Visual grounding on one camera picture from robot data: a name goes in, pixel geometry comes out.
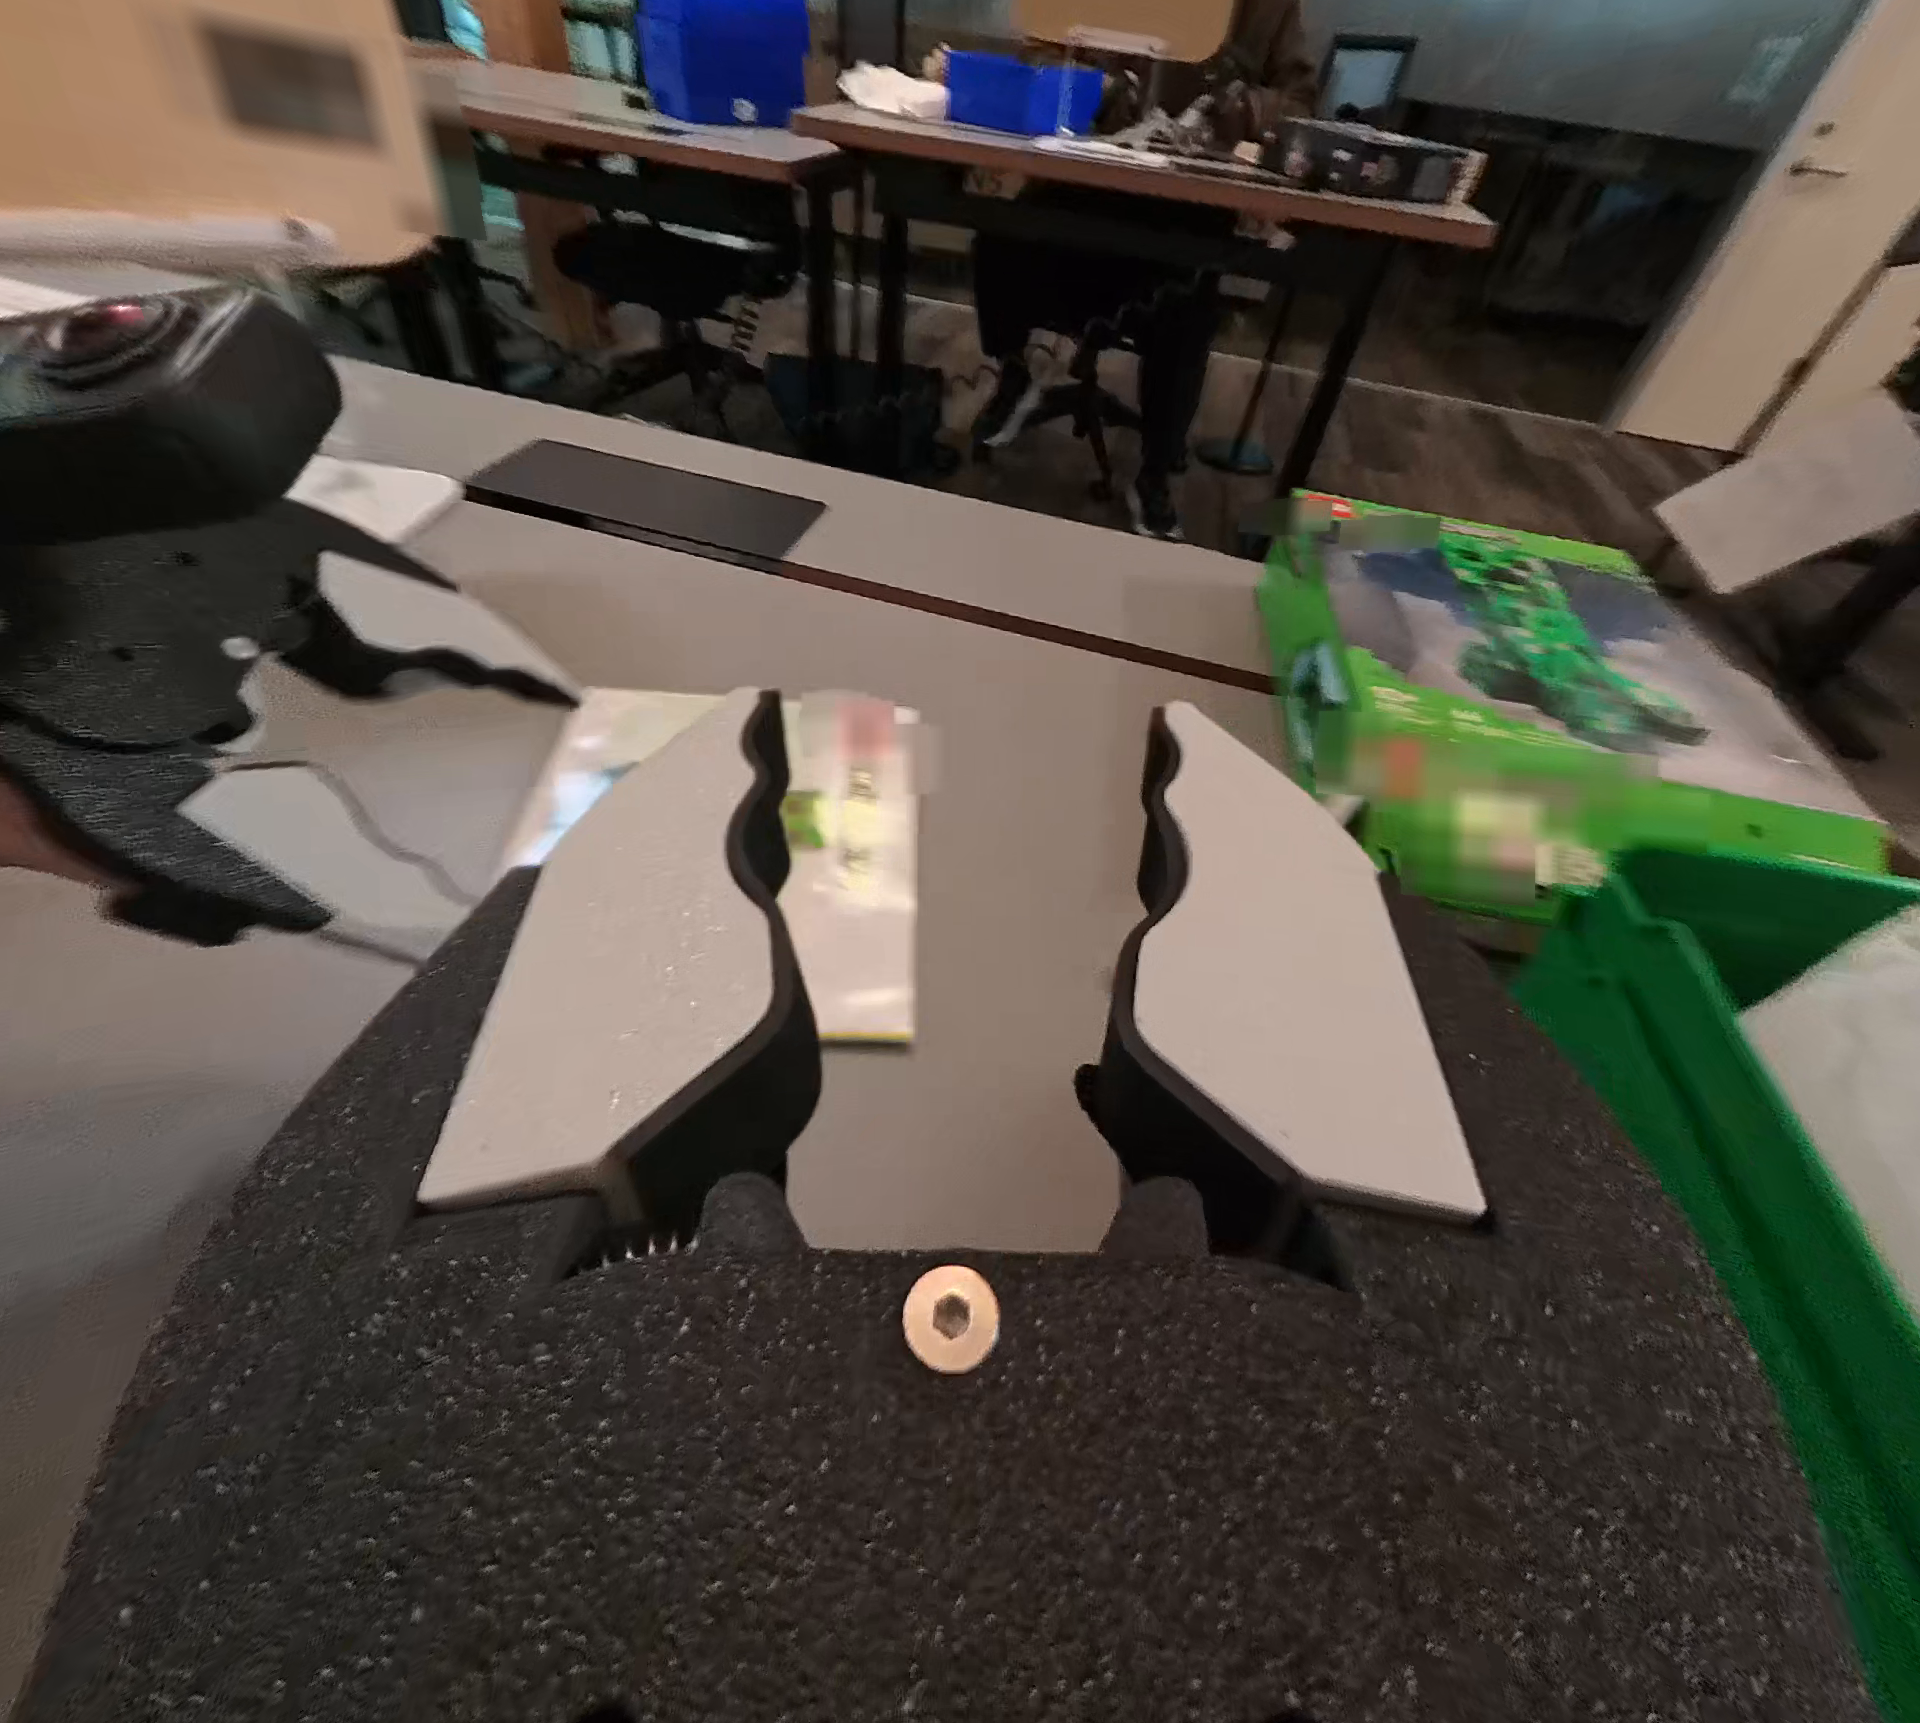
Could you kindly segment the green lego box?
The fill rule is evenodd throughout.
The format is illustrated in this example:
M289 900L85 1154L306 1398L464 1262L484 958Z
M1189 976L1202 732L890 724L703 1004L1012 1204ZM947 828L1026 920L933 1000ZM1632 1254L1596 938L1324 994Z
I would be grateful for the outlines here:
M1259 608L1288 774L1458 914L1544 928L1637 848L1890 866L1813 736L1624 552L1315 492Z

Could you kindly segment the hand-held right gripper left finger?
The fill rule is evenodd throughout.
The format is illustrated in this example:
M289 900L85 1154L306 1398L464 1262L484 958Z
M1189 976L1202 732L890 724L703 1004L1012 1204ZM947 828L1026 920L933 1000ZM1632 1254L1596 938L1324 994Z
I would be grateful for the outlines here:
M593 1198L619 1226L695 1230L726 1180L786 1202L823 1096L780 908L788 788L780 694L743 688L565 830L529 882L420 1210Z

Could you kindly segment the black office chair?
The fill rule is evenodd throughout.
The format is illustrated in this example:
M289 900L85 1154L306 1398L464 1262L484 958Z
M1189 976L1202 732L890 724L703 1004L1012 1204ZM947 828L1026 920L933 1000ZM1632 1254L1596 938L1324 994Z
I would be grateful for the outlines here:
M764 386L753 358L758 322L803 274L800 230L788 224L771 242L726 242L691 226L608 216L559 238L553 260L602 308L642 308L659 320L656 346L602 366L579 406L613 414L683 378L695 408L733 440L726 400Z

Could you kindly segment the lego instruction booklet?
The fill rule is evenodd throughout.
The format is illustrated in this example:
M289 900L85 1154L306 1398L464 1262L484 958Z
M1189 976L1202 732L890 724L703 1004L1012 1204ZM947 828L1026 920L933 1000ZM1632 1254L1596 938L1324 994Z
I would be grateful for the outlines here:
M565 720L498 866L541 868L613 784L716 696L593 688ZM919 1024L921 716L848 690L783 700L780 910L831 1046L913 1044Z

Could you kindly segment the black lego box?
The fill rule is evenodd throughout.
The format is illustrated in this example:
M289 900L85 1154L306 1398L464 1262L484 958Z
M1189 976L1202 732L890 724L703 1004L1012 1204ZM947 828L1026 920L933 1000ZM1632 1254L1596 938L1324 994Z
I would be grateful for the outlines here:
M1290 120L1261 150L1261 168L1296 190L1420 206L1474 202L1486 162L1486 152L1323 118Z

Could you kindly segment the black rectangular pad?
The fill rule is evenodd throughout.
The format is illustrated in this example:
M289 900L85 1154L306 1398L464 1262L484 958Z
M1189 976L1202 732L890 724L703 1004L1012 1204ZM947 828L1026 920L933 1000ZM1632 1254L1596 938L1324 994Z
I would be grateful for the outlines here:
M464 500L576 532L776 568L828 514L817 498L532 440L468 478Z

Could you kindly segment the grey side table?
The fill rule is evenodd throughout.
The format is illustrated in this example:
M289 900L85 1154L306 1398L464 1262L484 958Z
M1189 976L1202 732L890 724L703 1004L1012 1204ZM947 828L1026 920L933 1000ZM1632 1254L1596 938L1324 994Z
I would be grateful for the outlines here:
M1796 420L1654 508L1704 590L1731 598L1919 516L1917 418L1879 390Z

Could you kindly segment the small blue storage bin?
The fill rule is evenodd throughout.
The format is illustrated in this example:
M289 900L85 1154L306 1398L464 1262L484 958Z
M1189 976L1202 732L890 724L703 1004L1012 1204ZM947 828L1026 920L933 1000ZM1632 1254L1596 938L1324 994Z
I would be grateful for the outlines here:
M945 84L950 124L1022 138L1092 134L1106 94L1094 64L960 50L947 52Z

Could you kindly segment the white door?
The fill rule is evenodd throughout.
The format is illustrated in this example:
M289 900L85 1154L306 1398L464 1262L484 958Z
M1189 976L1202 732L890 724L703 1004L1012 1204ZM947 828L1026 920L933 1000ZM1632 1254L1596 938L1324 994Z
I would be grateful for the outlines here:
M1644 348L1607 426L1750 448L1917 214L1919 0L1870 0Z

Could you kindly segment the long wooden table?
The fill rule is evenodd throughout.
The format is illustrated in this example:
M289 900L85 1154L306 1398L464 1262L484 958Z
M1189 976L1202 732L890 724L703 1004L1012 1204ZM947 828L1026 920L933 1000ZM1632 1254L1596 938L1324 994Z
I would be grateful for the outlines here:
M1189 274L1236 276L1288 284L1296 250L1276 250L1236 228L1189 236L1164 228L1119 224L1108 216L1075 216L1032 202L1034 184L1092 194L1100 200L1145 198L1205 208L1228 222L1265 230L1323 230L1342 240L1331 276L1346 284L1339 330L1312 382L1305 416L1278 460L1273 492L1290 498L1310 488L1333 418L1346 392L1382 284L1405 248L1494 248L1498 224L1470 204L1368 200L1303 192L1268 182L1245 166L1152 162L1075 138L1026 140L950 124L888 118L855 104L798 110L791 132L840 152L855 178L872 188L881 248L877 256L875 390L870 406L881 460L903 464L904 316L909 230L935 224L996 238L1087 252L1139 252Z

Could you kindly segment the white crumpled tissue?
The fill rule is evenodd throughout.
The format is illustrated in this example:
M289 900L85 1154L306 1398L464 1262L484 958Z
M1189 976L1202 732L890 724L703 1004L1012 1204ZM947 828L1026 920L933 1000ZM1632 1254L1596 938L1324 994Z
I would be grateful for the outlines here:
M836 80L838 96L868 114L919 124L948 122L948 84L875 62L856 62Z

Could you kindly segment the white wireless charging pad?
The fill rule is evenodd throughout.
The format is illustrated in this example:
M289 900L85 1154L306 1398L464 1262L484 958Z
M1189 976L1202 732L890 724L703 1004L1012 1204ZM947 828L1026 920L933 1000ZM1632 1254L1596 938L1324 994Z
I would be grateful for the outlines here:
M389 544L407 544L464 500L452 478L400 466L316 458L290 500Z

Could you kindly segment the large blue storage bin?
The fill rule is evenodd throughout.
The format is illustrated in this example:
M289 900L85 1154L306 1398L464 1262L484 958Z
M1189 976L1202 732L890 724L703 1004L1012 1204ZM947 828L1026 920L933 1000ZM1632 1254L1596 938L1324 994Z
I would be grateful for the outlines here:
M808 104L806 0L636 0L642 88L697 126L784 128Z

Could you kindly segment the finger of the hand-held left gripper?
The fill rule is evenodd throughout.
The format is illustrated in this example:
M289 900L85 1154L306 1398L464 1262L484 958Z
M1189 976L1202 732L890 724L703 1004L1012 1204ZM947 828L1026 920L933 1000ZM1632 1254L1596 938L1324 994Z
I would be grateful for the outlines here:
M310 552L306 630L284 656L306 680L356 702L441 682L575 710L565 668L511 622L420 558L300 502L284 520Z
M502 788L414 756L230 770L181 816L322 906L324 940L413 968L468 920L505 846Z

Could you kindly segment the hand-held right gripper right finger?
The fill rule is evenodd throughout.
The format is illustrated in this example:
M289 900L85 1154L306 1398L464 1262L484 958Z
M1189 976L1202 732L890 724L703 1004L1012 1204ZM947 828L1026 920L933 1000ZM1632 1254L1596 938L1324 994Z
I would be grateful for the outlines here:
M1130 1202L1170 1188L1209 1256L1335 1256L1331 1216L1473 1232L1491 1196L1380 874L1190 702L1149 722L1140 920L1075 1078Z

